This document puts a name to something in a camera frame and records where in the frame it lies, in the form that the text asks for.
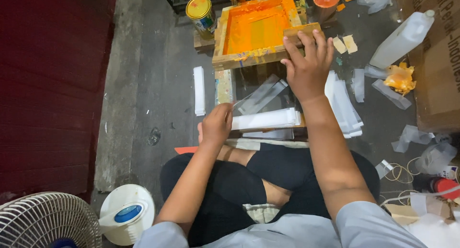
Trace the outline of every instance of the sleeve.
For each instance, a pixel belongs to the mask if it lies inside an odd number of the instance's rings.
[[[335,224],[343,248],[426,248],[375,203],[345,205]]]
[[[182,228],[173,222],[161,222],[145,230],[134,248],[189,248]]]

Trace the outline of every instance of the dark floor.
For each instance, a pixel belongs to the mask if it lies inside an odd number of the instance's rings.
[[[408,99],[413,105],[401,110],[371,87],[375,79],[366,77],[365,102],[360,104],[349,85],[353,69],[364,68],[377,46],[398,27],[397,7],[368,16],[367,7],[348,2],[337,19],[339,25],[325,29],[326,36],[353,34],[359,49],[353,54],[336,52],[343,65],[334,62],[332,67],[347,81],[351,101],[364,122],[363,135],[348,140],[348,145],[374,165],[385,159],[405,166],[427,147],[411,143],[404,154],[391,147],[406,124],[416,125],[412,93]],[[203,117],[194,114],[196,66],[205,72],[206,111],[214,106],[212,57],[196,53],[193,26],[187,17],[176,16],[165,0],[117,0],[115,22],[92,206],[98,213],[104,192],[135,183],[152,193],[158,213],[163,205],[161,166],[176,155],[174,147],[198,144],[196,126]],[[386,179],[381,183],[385,198],[411,188]]]

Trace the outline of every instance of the right hand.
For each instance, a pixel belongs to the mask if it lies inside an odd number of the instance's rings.
[[[203,119],[203,140],[200,145],[222,147],[227,140],[233,122],[233,105],[219,104]]]
[[[326,42],[318,30],[313,30],[315,39],[308,37],[302,31],[297,36],[305,46],[305,57],[287,37],[283,38],[286,50],[291,60],[282,59],[281,63],[287,69],[287,82],[299,102],[305,103],[324,95],[324,86],[329,75],[334,46],[332,38]]]

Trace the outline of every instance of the white plastic bottle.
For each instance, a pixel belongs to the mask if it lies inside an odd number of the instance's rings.
[[[421,44],[433,25],[434,15],[433,10],[428,10],[425,13],[415,12],[409,16],[377,48],[369,64],[385,69]]]

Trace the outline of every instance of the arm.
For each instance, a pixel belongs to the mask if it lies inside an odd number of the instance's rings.
[[[203,140],[166,199],[154,225],[168,221],[178,224],[188,236],[203,201],[211,170],[232,124],[232,105],[219,104],[203,120]]]
[[[324,86],[334,56],[332,38],[325,38],[315,30],[315,40],[301,31],[299,39],[305,46],[305,58],[295,45],[284,38],[291,59],[281,62],[287,68],[287,81],[299,99],[308,129],[311,157],[326,207],[335,220],[339,210],[354,201],[375,200],[369,191],[346,145]]]

